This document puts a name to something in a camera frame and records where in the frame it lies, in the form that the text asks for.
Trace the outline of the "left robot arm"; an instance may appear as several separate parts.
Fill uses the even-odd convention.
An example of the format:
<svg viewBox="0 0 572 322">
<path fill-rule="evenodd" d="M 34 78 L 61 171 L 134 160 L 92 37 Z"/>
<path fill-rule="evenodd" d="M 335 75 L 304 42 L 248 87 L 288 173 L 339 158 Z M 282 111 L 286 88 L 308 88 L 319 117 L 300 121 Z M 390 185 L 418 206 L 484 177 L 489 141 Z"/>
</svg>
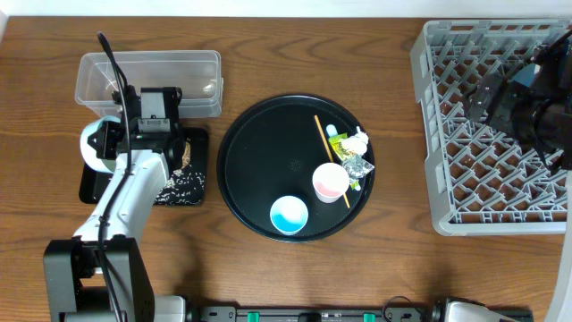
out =
<svg viewBox="0 0 572 322">
<path fill-rule="evenodd" d="M 86 164 L 102 171 L 109 160 L 113 176 L 74 235 L 46 247 L 51 320 L 185 320 L 181 296 L 154 293 L 138 246 L 156 197 L 183 163 L 181 98 L 175 87 L 128 87 L 114 93 L 122 116 L 105 116 L 81 134 Z"/>
</svg>

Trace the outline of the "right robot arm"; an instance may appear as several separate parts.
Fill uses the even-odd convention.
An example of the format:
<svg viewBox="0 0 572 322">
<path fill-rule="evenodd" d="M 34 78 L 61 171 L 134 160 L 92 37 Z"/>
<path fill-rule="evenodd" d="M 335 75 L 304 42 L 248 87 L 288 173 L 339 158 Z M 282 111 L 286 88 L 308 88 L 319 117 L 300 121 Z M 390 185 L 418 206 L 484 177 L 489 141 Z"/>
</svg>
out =
<svg viewBox="0 0 572 322">
<path fill-rule="evenodd" d="M 545 154 L 560 150 L 555 174 L 567 172 L 567 205 L 571 205 L 571 32 L 536 48 L 526 66 L 511 77 L 497 72 L 484 77 L 462 99 L 466 118 L 501 131 L 525 148 Z"/>
</svg>

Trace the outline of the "white light-blue bowl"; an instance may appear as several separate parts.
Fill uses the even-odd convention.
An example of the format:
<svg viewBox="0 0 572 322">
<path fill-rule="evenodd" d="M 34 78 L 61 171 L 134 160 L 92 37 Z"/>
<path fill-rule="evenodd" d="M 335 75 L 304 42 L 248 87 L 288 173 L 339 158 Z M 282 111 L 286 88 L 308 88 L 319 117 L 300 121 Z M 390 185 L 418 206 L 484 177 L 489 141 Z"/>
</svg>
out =
<svg viewBox="0 0 572 322">
<path fill-rule="evenodd" d="M 100 159 L 97 157 L 96 150 L 88 144 L 88 137 L 95 133 L 102 125 L 103 121 L 112 121 L 119 123 L 120 119 L 113 115 L 107 115 L 103 118 L 87 125 L 80 136 L 80 152 L 84 162 L 94 171 L 104 174 L 113 174 L 115 170 L 115 161 Z"/>
</svg>

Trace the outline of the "brown food scrap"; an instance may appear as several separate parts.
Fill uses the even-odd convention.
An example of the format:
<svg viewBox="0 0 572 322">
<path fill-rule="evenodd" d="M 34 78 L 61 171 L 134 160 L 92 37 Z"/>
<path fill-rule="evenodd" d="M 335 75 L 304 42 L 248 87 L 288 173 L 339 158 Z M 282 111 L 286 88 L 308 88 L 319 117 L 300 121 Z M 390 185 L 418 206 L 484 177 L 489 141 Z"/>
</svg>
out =
<svg viewBox="0 0 572 322">
<path fill-rule="evenodd" d="M 190 143 L 186 141 L 184 153 L 183 153 L 182 158 L 181 158 L 181 169 L 183 169 L 189 165 L 189 163 L 190 163 L 190 152 L 191 152 Z"/>
</svg>

